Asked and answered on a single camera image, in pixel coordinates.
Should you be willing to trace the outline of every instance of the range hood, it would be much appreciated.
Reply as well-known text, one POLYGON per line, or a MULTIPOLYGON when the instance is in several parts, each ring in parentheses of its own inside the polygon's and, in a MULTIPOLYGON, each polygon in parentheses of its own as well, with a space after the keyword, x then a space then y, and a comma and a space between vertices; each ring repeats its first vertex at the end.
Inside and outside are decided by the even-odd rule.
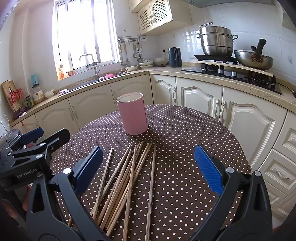
POLYGON ((232 2, 256 2, 256 3, 264 3, 269 5, 274 5, 274 0, 182 0, 192 4, 198 8, 212 6, 216 4, 222 3, 232 3, 232 2))

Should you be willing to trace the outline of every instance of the faucet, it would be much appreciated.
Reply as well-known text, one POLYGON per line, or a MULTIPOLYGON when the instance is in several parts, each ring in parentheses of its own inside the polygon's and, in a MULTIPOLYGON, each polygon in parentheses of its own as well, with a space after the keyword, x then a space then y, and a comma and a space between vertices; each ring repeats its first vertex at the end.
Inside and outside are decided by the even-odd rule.
POLYGON ((97 64, 97 62, 94 61, 94 57, 93 57, 93 55, 92 55, 91 53, 81 55, 81 56, 79 57, 79 61, 81 61, 81 57, 82 57, 82 56, 85 56, 85 57, 86 57, 86 56, 88 56, 88 55, 90 55, 90 56, 92 57, 92 59, 93 59, 93 63, 92 63, 92 65, 93 65, 93 67, 94 67, 94 76, 95 76, 95 79, 96 79, 96 80, 99 80, 99 72, 100 72, 100 70, 99 70, 99 71, 96 70, 96 64, 97 64))

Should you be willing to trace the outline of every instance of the lattice cabinet door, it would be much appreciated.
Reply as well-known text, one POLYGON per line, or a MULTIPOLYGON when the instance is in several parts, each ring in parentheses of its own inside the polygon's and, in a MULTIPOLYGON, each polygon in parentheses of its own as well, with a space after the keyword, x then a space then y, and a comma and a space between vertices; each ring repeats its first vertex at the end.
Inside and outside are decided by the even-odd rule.
POLYGON ((138 12, 138 19, 141 34, 145 34, 146 32, 153 29, 149 4, 147 4, 138 12))
POLYGON ((169 0, 152 0, 149 5, 153 28, 173 20, 169 0))

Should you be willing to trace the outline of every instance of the brown polka dot tablecloth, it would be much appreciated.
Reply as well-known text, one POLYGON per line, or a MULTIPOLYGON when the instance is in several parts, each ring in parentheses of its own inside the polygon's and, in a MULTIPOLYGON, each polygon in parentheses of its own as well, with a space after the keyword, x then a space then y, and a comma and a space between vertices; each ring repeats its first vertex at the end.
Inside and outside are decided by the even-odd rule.
MULTIPOLYGON (((114 148, 114 152, 106 182, 131 142, 145 142, 141 153, 148 142, 156 144, 150 240, 188 240, 217 200, 217 194, 211 191, 194 160, 195 147, 203 144, 211 156, 218 158, 225 166, 234 167, 238 172, 249 174, 251 167, 234 135, 214 118, 197 110, 173 105, 148 105, 146 110, 149 128, 138 136, 124 132, 118 111, 87 124, 59 150, 52 169, 58 173, 66 167, 73 167, 95 146, 103 149, 104 160, 87 192, 81 196, 81 201, 90 212, 96 201, 110 149, 114 148)), ((153 146, 132 191, 128 227, 128 238, 131 241, 145 240, 152 156, 153 146)), ((224 226, 231 223, 240 195, 239 192, 224 226)), ((68 221, 70 214, 60 193, 57 194, 57 200, 68 221)), ((122 239, 124 210, 111 233, 112 240, 122 239)))

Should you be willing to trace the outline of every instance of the bottle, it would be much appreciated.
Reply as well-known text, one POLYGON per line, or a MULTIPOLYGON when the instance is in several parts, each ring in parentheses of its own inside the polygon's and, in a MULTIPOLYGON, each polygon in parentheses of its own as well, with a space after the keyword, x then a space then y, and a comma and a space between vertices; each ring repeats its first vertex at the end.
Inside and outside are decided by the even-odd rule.
POLYGON ((60 80, 62 80, 63 78, 65 78, 64 71, 63 71, 63 65, 62 64, 59 65, 58 73, 59 73, 59 79, 60 80))

